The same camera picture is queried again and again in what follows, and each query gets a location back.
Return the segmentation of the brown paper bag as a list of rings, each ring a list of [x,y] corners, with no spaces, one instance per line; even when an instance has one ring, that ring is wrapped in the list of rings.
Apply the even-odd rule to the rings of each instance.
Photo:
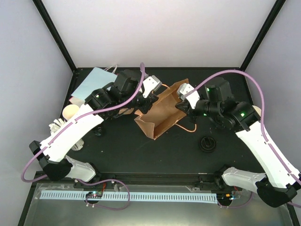
[[[134,121],[146,137],[155,140],[174,125],[190,133],[197,130],[196,125],[194,125],[193,130],[189,130],[178,124],[178,121],[184,118],[186,114],[175,107],[181,101],[177,95],[177,90],[181,85],[188,82],[188,79],[184,79],[170,87],[167,86],[166,90],[158,95],[158,100],[146,114],[139,110],[135,112],[137,117]]]

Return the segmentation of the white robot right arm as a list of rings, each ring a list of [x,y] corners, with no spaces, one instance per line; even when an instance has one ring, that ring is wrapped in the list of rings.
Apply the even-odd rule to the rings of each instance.
[[[262,132],[261,117],[247,102],[237,102],[230,84],[216,77],[205,84],[207,98],[184,83],[177,90],[181,99],[176,108],[192,121],[199,116],[208,117],[219,128],[235,133],[255,156],[263,173],[249,172],[235,167],[223,166],[216,172],[214,185],[220,190],[228,186],[249,190],[271,207],[290,202],[301,186],[296,179],[301,173],[284,157],[267,132]]]

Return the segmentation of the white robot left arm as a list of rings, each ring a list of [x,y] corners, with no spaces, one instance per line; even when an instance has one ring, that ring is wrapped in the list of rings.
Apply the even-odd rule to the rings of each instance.
[[[154,92],[161,86],[154,75],[148,76],[131,70],[118,73],[114,82],[94,90],[79,110],[47,139],[32,141],[29,145],[45,176],[52,181],[73,178],[84,181],[89,187],[100,185],[101,176],[88,162],[75,160],[67,153],[89,131],[99,132],[101,124],[116,117],[120,109],[138,109],[147,113],[158,100]]]

